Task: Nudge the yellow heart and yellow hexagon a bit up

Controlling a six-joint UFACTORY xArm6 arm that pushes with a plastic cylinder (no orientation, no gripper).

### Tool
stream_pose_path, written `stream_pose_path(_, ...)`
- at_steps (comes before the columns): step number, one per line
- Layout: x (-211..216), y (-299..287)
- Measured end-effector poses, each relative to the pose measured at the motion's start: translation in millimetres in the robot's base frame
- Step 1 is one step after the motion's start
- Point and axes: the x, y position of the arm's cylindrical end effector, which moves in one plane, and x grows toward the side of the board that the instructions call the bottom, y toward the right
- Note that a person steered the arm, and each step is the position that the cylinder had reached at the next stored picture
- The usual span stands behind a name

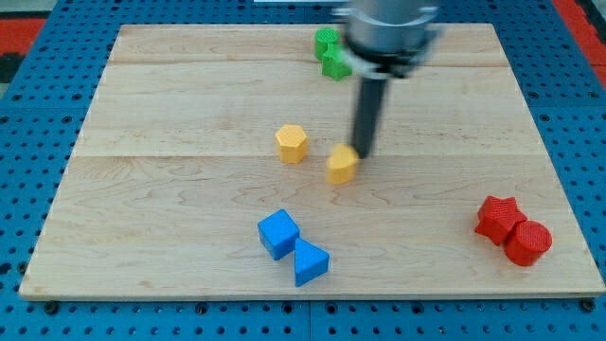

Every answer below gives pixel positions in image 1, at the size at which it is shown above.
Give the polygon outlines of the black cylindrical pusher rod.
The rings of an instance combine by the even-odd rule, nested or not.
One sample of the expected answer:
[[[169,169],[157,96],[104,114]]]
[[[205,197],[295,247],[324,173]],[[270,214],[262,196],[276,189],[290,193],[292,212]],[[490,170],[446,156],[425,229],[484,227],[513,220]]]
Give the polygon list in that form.
[[[361,78],[350,143],[362,159],[372,150],[387,84],[387,79]]]

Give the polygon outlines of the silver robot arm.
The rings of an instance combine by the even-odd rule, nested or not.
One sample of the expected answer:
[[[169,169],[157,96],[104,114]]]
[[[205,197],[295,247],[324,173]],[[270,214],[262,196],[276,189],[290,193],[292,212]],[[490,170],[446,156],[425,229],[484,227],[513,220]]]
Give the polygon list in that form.
[[[439,12],[435,0],[352,0],[332,11],[343,25],[344,62],[359,77],[350,145],[360,157],[371,154],[389,82],[427,60]]]

